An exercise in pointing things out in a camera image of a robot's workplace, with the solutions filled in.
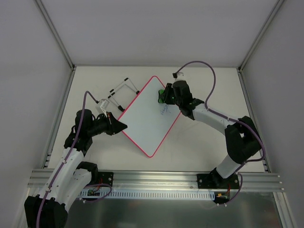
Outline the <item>pink framed whiteboard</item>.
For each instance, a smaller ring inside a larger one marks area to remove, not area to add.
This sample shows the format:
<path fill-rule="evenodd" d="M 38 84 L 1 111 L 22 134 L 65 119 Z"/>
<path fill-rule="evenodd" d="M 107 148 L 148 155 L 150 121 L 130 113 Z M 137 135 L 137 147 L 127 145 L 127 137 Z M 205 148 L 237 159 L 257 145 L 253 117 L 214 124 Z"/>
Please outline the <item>pink framed whiteboard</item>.
<path fill-rule="evenodd" d="M 149 158 L 155 155 L 181 114 L 177 106 L 158 102 L 158 91 L 164 88 L 162 81 L 152 76 L 118 118 L 127 125 L 122 133 Z"/>

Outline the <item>green bone-shaped eraser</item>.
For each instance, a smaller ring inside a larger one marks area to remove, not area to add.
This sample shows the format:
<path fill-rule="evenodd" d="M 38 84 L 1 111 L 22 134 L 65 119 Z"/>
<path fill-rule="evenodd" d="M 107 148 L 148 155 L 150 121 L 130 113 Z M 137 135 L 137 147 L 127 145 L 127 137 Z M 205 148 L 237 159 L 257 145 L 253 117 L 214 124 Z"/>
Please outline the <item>green bone-shaped eraser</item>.
<path fill-rule="evenodd" d="M 165 104 L 165 97 L 166 97 L 166 90 L 165 89 L 160 89 L 158 91 L 158 103 L 160 104 Z"/>

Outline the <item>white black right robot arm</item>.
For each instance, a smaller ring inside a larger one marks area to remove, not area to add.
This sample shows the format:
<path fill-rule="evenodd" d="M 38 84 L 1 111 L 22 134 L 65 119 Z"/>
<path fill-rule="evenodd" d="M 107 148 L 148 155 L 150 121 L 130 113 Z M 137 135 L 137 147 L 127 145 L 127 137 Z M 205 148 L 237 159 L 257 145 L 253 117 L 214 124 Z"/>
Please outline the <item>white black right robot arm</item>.
<path fill-rule="evenodd" d="M 181 113 L 194 121 L 202 122 L 225 136 L 227 156 L 203 180 L 205 188 L 223 188 L 229 179 L 252 156 L 264 150 L 257 129 L 248 116 L 233 119 L 207 107 L 207 102 L 194 98 L 186 81 L 168 83 L 158 91 L 158 103 L 178 106 Z"/>

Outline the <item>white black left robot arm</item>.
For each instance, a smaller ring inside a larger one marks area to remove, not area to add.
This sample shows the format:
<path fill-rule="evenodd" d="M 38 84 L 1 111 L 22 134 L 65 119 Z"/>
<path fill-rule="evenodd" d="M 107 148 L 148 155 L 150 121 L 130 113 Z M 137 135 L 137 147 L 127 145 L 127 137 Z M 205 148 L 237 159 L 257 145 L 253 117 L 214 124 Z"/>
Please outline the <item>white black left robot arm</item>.
<path fill-rule="evenodd" d="M 29 228 L 63 228 L 68 212 L 86 186 L 105 186 L 99 182 L 98 166 L 84 161 L 93 137 L 115 135 L 127 128 L 111 112 L 94 116 L 89 109 L 76 113 L 75 125 L 65 140 L 62 157 L 51 176 L 36 196 L 24 203 Z"/>

